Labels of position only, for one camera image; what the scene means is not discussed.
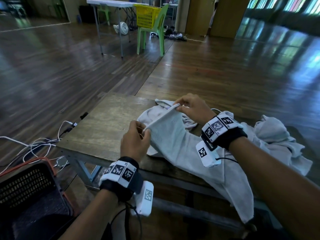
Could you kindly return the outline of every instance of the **black plastic basket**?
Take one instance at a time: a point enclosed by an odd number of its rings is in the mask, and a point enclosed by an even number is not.
[[[27,164],[0,177],[0,181],[0,239],[15,239],[46,215],[73,215],[46,162]]]

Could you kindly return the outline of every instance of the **hand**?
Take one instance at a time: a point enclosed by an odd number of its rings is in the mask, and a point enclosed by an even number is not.
[[[130,122],[128,132],[125,133],[121,139],[120,157],[131,157],[137,162],[140,162],[150,146],[151,133],[150,130],[147,129],[143,139],[141,139],[141,131],[138,132],[137,127],[141,129],[146,128],[146,126],[139,121],[133,120]]]
[[[181,106],[176,108],[177,111],[186,114],[190,119],[201,125],[204,125],[214,116],[217,116],[217,114],[214,113],[206,102],[199,98],[198,95],[188,93],[174,102],[174,104],[178,103]]]

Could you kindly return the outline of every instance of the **wooden tabletop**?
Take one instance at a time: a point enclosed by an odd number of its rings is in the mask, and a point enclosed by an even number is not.
[[[136,120],[143,111],[155,105],[151,99],[109,93],[57,146],[101,160],[116,161],[120,157],[120,140],[127,132],[130,121]],[[146,156],[140,162],[140,168],[209,186],[201,178],[178,169],[164,158]]]

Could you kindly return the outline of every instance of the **crumpled gray cloth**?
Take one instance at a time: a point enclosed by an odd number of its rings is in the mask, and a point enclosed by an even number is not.
[[[175,110],[177,106],[162,110],[162,113],[154,106],[138,118],[138,121],[146,125],[146,129],[151,130],[151,146],[147,154],[164,157],[174,166],[204,179],[235,207],[242,222],[248,222],[254,216],[254,197],[246,174],[238,163],[230,160],[222,160],[220,165],[213,168],[203,166],[196,151],[196,144],[201,138],[186,130],[182,113]],[[155,114],[153,109],[157,116],[150,119],[148,115]],[[233,113],[229,111],[221,114],[233,117]],[[302,156],[301,149],[304,146],[290,137],[281,121],[263,116],[254,127],[244,122],[241,124],[248,139],[256,146],[302,175],[308,173],[312,161]],[[223,148],[218,150],[218,155],[234,159]]]

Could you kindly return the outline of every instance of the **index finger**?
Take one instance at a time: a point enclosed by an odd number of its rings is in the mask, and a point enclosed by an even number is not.
[[[184,105],[185,103],[190,103],[191,99],[192,99],[191,94],[183,95],[182,97],[178,98],[173,104]]]
[[[142,129],[146,128],[146,125],[144,123],[141,123],[140,121],[136,121],[136,120],[133,120],[130,122],[130,125],[129,125],[129,130],[137,130],[137,127],[140,127]]]

